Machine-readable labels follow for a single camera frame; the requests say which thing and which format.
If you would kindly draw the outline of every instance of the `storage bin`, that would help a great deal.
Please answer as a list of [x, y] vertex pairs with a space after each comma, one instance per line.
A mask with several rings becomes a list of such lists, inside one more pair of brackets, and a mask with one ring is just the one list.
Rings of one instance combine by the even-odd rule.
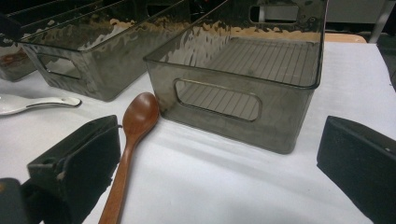
[[225, 1], [145, 57], [162, 116], [292, 152], [320, 81], [326, 7]]
[[18, 81], [35, 66], [16, 41], [103, 6], [102, 1], [58, 0], [0, 16], [0, 78]]
[[155, 15], [159, 1], [124, 0], [22, 39], [51, 87], [111, 101], [147, 71], [143, 57], [190, 23], [188, 0]]

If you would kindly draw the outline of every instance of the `clear plastic bin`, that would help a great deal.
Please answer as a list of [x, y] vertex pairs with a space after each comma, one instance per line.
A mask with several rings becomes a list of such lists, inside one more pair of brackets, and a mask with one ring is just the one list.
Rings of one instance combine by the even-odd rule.
[[188, 0], [162, 3], [149, 15], [158, 1], [119, 1], [20, 42], [51, 87], [111, 101], [147, 71], [148, 52], [191, 24]]
[[292, 152], [320, 81], [326, 8], [225, 1], [145, 57], [162, 116]]
[[18, 81], [35, 66], [16, 41], [103, 6], [102, 1], [58, 0], [0, 17], [0, 78]]

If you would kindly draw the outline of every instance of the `bin handle cutout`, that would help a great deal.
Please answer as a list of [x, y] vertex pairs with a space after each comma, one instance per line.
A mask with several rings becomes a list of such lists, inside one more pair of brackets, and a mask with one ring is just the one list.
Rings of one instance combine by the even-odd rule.
[[178, 100], [183, 105], [194, 106], [236, 119], [254, 121], [262, 110], [261, 100], [252, 93], [189, 80], [175, 80]]
[[48, 54], [37, 54], [37, 58], [45, 70], [50, 74], [73, 79], [81, 79], [81, 74], [78, 69], [68, 58]]
[[252, 6], [249, 17], [255, 23], [293, 24], [297, 22], [298, 12], [296, 5]]

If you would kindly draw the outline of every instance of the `white tablecloth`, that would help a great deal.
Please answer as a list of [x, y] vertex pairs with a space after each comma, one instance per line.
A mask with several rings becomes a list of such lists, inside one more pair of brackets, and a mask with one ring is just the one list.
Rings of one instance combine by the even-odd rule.
[[[23, 183], [28, 162], [90, 120], [114, 114], [121, 123], [143, 91], [152, 92], [148, 74], [110, 103], [49, 87], [38, 72], [0, 80], [1, 93], [83, 101], [0, 117], [0, 177]], [[317, 167], [329, 115], [396, 139], [396, 93], [376, 45], [325, 44], [321, 83], [289, 155], [160, 118], [134, 154], [122, 223], [371, 223]], [[122, 129], [120, 143], [123, 150]], [[84, 223], [97, 223], [109, 189]]]

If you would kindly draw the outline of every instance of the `black object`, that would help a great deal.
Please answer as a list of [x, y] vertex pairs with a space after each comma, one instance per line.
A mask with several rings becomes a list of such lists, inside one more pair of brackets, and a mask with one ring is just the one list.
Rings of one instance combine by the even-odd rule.
[[31, 178], [22, 186], [0, 179], [0, 185], [13, 185], [0, 190], [0, 204], [14, 202], [19, 209], [1, 209], [0, 223], [82, 223], [120, 161], [119, 127], [116, 116], [88, 122], [30, 162]]
[[318, 168], [374, 223], [396, 223], [396, 142], [357, 122], [328, 117]]
[[19, 0], [19, 1], [0, 0], [0, 1], [1, 1], [0, 12], [4, 14], [8, 14], [8, 13], [24, 10], [29, 7], [36, 7], [55, 0]]
[[196, 21], [203, 17], [222, 2], [224, 0], [190, 0], [191, 21]]
[[21, 24], [0, 13], [0, 32], [17, 39], [21, 35]]
[[396, 7], [393, 7], [393, 10], [390, 12], [383, 32], [388, 35], [396, 35]]

